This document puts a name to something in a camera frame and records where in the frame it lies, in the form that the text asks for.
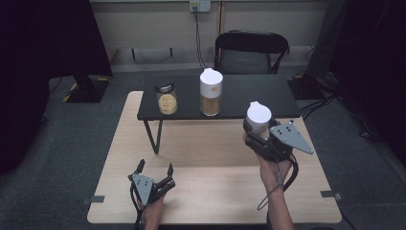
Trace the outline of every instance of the table leg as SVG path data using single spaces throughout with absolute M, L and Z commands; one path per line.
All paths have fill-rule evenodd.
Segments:
M 149 128 L 149 123 L 148 123 L 148 121 L 144 121 L 144 125 L 146 126 L 146 129 L 147 129 L 149 141 L 150 141 L 150 143 L 151 143 L 151 145 L 152 145 L 153 151 L 154 151 L 156 154 L 158 154 L 158 152 L 159 152 L 159 145 L 160 145 L 160 143 L 161 143 L 162 123 L 163 123 L 163 120 L 159 120 L 158 134 L 157 134 L 157 136 L 156 136 L 156 144 L 155 144 L 155 142 L 154 142 L 154 140 L 153 140 L 153 137 L 152 137 L 151 129 Z

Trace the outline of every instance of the white cup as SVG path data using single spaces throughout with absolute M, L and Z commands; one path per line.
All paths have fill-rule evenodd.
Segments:
M 247 122 L 256 134 L 261 134 L 268 128 L 271 118 L 271 110 L 258 102 L 252 102 L 247 110 Z

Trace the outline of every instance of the black curtain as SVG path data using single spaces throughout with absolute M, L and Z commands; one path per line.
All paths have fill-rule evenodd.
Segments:
M 39 128 L 51 78 L 112 77 L 87 0 L 0 3 L 0 173 L 24 157 Z

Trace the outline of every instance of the jar lid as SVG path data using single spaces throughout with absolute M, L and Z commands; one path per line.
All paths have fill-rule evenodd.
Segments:
M 155 84 L 154 88 L 157 93 L 170 93 L 175 86 L 173 81 L 165 81 Z

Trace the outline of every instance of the glass jar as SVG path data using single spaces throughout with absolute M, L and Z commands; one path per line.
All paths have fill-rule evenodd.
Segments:
M 159 111 L 165 115 L 171 115 L 177 110 L 176 92 L 173 82 L 155 86 L 156 99 Z

